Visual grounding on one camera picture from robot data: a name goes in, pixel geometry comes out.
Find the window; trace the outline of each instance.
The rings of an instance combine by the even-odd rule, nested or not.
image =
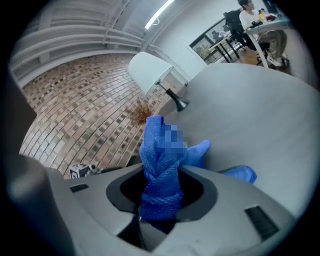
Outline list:
[[[226,34],[230,33],[229,28],[226,26],[226,19],[222,18],[202,35],[200,35],[190,47],[207,63],[215,63],[217,60],[222,58],[222,54],[216,49],[215,46],[219,41],[223,40]],[[236,47],[235,42],[230,42],[232,47]],[[222,50],[224,49],[229,52],[231,47],[224,41],[222,43]]]

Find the desk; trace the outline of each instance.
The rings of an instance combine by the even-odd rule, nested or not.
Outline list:
[[[255,39],[255,37],[253,36],[254,34],[259,34],[259,33],[263,33],[263,32],[268,32],[268,31],[272,31],[272,30],[286,30],[286,29],[293,29],[293,25],[291,23],[291,21],[287,18],[284,19],[276,19],[274,21],[268,21],[264,24],[261,24],[259,26],[256,26],[254,28],[250,28],[246,31],[247,35],[249,36],[249,38],[251,39],[253,45],[255,46],[262,64],[265,68],[269,68],[267,60],[265,58],[264,52],[262,51],[258,41]]]
[[[188,146],[210,140],[204,167],[239,165],[257,173],[254,184],[299,217],[318,182],[320,94],[288,74],[260,66],[210,64],[178,94],[190,100],[160,110],[183,131]]]
[[[234,47],[232,46],[230,39],[229,39],[230,35],[228,37],[223,38],[221,41],[217,42],[215,45],[211,46],[209,48],[209,51],[212,51],[213,49],[217,49],[217,51],[224,57],[224,59],[226,60],[226,62],[230,63],[230,61],[228,60],[228,58],[226,57],[226,55],[229,57],[230,60],[232,60],[230,54],[228,53],[228,51],[224,48],[223,43],[226,42],[230,48],[233,50],[234,54],[236,55],[237,58],[239,58],[239,55],[237,53],[237,51],[234,49]]]

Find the brick floor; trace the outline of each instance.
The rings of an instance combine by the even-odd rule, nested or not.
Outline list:
[[[126,166],[138,155],[144,126],[134,126],[125,111],[137,99],[152,105],[153,113],[168,101],[162,89],[147,97],[128,73],[133,55],[107,54],[77,59],[35,78],[23,91],[37,113],[20,154],[70,178],[69,166]],[[170,74],[162,83],[174,92],[181,85]]]

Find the desk lamp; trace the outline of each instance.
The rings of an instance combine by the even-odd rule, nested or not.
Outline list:
[[[161,85],[173,68],[174,66],[156,56],[139,52],[130,61],[128,71],[145,95],[151,93],[157,86],[162,87],[173,99],[177,111],[180,112],[188,106],[189,100],[180,98],[170,88],[166,89]]]

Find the blue cloth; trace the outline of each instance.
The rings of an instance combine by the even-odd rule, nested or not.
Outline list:
[[[183,206],[178,167],[189,165],[203,168],[203,155],[210,148],[209,140],[190,147],[183,147],[182,132],[176,125],[165,125],[162,116],[146,120],[140,157],[144,164],[147,186],[141,200],[140,215],[147,221],[168,221],[176,217]],[[247,167],[240,166],[225,175],[253,183],[257,176]]]

